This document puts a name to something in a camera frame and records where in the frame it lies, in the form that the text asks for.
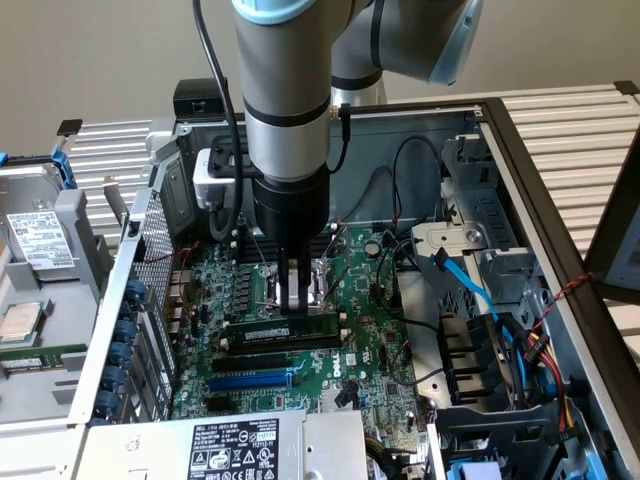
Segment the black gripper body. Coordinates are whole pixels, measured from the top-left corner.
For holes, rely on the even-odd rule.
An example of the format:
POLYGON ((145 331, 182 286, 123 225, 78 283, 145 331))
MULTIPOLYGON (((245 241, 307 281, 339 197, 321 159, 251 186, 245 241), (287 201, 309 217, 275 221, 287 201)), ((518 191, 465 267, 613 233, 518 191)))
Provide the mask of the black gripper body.
POLYGON ((296 182, 254 178, 252 191, 259 228, 285 250, 303 250, 329 217, 330 175, 320 167, 296 182))

